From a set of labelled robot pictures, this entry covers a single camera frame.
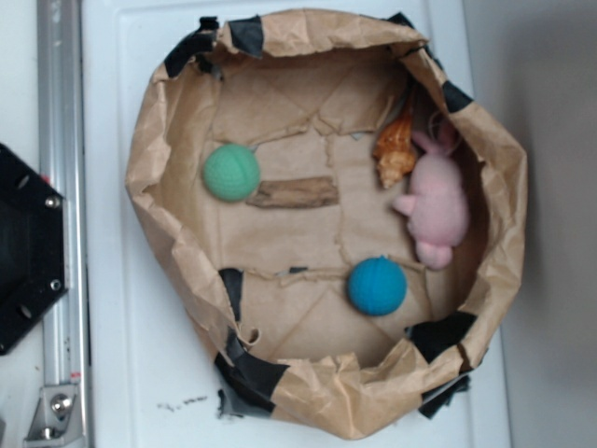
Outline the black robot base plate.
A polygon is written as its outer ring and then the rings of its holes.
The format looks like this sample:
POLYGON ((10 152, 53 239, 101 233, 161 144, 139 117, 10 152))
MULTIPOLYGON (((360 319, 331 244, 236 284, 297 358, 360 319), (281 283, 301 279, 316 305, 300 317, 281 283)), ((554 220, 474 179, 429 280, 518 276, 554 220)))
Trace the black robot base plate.
POLYGON ((6 356, 67 290, 64 198, 1 146, 1 354, 6 356))

